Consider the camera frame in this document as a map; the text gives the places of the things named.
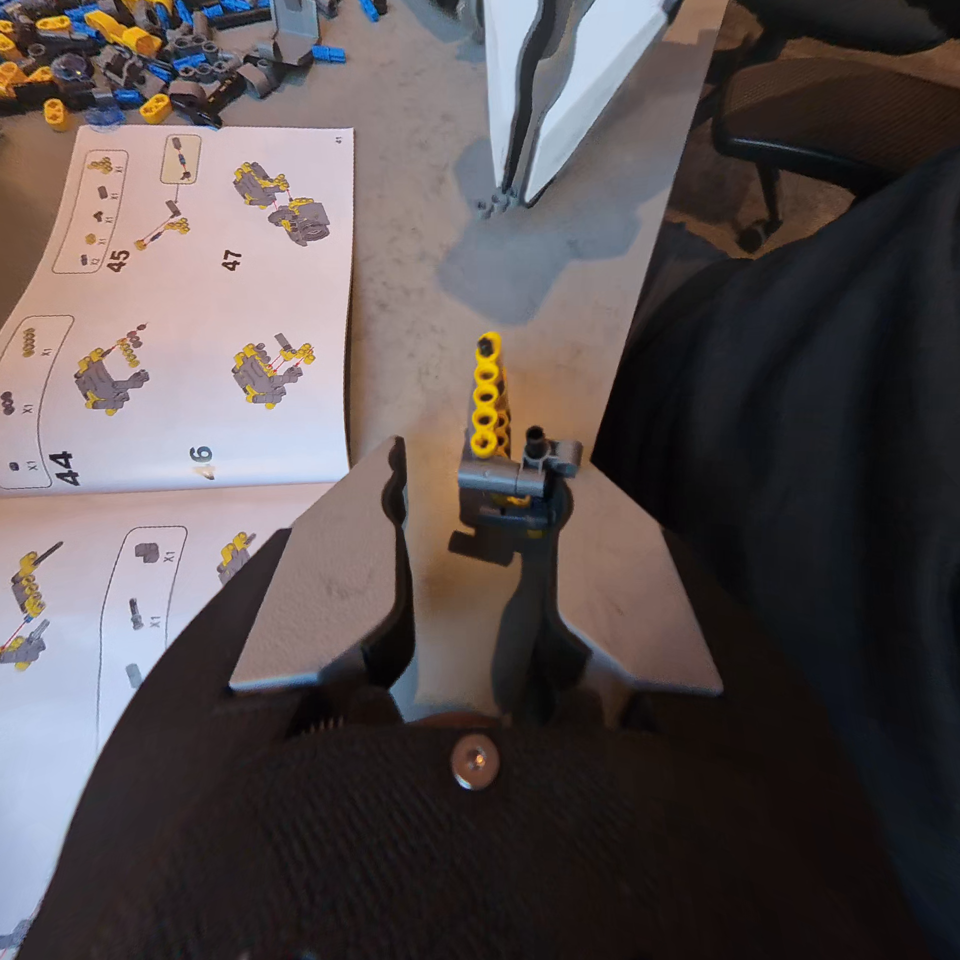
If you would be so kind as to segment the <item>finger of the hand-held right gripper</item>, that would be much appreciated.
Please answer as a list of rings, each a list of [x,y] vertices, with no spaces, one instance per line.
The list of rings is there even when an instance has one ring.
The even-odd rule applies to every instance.
[[[501,193],[513,188],[529,130],[542,15],[539,1],[484,2],[489,142]]]
[[[559,79],[534,123],[525,172],[526,207],[554,180],[667,26],[667,2],[596,1],[572,13],[559,52]]]

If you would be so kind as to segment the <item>person's dark clothing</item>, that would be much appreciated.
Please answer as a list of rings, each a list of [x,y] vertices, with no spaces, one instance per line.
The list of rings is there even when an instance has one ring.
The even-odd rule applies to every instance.
[[[592,460],[760,620],[958,958],[958,149],[733,258],[666,223]]]

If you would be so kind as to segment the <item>open instruction booklet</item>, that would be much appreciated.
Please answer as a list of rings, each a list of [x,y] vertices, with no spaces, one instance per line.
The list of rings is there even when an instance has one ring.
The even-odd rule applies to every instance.
[[[83,127],[2,326],[2,958],[98,755],[348,470],[351,128]]]

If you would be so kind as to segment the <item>grey desk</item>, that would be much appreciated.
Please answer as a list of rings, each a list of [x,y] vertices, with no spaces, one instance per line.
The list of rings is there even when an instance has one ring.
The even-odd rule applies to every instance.
[[[478,220],[475,204],[495,191],[486,59],[462,58],[463,41],[431,2],[390,3],[379,26],[356,2],[344,4],[328,26],[345,42],[346,64],[311,67],[300,84],[282,87],[255,108],[240,103],[220,131],[231,128],[352,129],[354,226],[352,273],[344,354],[344,431],[348,468],[328,482],[288,525],[273,532],[241,570],[210,599],[238,612],[250,601],[255,567],[279,546],[280,532],[393,436],[404,440],[407,464],[404,536],[412,570],[415,651],[413,663],[392,686],[406,719],[467,712],[506,711],[500,665],[525,672],[525,624],[517,587],[526,560],[506,567],[451,553],[460,526],[457,485],[469,400],[474,389],[474,346],[480,334],[503,334],[515,453],[523,432],[540,425],[549,436],[583,444],[590,464],[594,440],[625,345],[668,194],[684,150],[696,102],[714,52],[727,2],[681,2],[661,39],[633,66],[581,144],[530,208],[519,206]],[[256,109],[256,125],[249,123]],[[19,191],[51,169],[41,205],[61,208],[71,145],[42,143],[41,121],[14,122],[20,155],[10,184]],[[29,280],[17,290],[2,327],[38,270],[52,231]],[[171,718],[187,724],[187,747],[200,746],[209,721],[188,719],[199,710],[203,655],[214,640],[187,636],[187,625],[138,687],[98,754],[121,745],[121,721],[133,731],[134,708],[147,705],[162,677],[172,677],[166,697]],[[79,958],[81,933],[55,931],[57,899],[73,924],[95,923],[110,899],[112,881],[94,875],[94,860],[119,857],[120,869],[161,829],[173,810],[162,789],[184,793],[192,775],[160,770],[160,746],[132,734],[132,759],[121,763],[119,785],[106,791],[117,810],[107,825],[119,827],[134,813],[135,775],[156,774],[147,789],[159,803],[131,838],[95,839],[91,853],[72,853],[79,842],[81,796],[94,801],[93,765],[63,839],[51,880],[15,958]]]

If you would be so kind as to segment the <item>grey yellow brick assembly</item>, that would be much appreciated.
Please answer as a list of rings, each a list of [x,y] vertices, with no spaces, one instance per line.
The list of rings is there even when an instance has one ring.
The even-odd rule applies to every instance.
[[[472,534],[451,534],[449,550],[499,566],[528,541],[558,530],[570,507],[568,481],[582,465],[577,439],[546,436],[541,426],[526,431],[519,459],[510,454],[508,433],[481,426],[469,432],[458,466],[461,524]]]

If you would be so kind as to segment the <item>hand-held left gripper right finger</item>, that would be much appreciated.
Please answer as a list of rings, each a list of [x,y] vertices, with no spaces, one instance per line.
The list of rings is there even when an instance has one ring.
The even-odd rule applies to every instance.
[[[551,488],[537,706],[618,721],[647,694],[715,698],[724,683],[660,525],[596,466]]]

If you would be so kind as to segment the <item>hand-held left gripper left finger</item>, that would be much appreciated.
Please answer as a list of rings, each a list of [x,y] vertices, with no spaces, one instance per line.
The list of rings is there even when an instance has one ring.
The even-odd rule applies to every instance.
[[[392,436],[292,525],[229,680],[236,714],[400,716],[415,652],[407,463]]]

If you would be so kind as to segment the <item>grey sloped brick piece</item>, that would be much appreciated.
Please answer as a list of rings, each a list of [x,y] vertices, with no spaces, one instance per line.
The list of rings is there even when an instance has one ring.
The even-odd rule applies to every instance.
[[[315,1],[270,1],[273,34],[254,47],[258,59],[301,67],[313,61],[320,43],[320,22]]]

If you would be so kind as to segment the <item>pile of loose brick pieces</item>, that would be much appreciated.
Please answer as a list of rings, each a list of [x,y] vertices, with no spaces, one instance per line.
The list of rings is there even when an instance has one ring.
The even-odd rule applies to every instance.
[[[258,58],[274,33],[271,1],[3,1],[2,117],[40,112],[51,129],[82,114],[114,127],[138,113],[149,124],[177,114],[219,129],[243,95],[262,100],[285,77],[346,55],[322,42],[321,22],[336,1],[317,3],[313,60],[286,66]]]

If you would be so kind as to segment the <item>black office chair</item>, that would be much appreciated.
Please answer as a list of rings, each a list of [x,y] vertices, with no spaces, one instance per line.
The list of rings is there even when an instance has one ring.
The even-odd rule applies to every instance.
[[[738,246],[756,253],[782,226],[780,175],[870,197],[959,145],[959,90],[844,58],[802,57],[742,68],[722,85],[716,151],[758,174],[764,218]]]

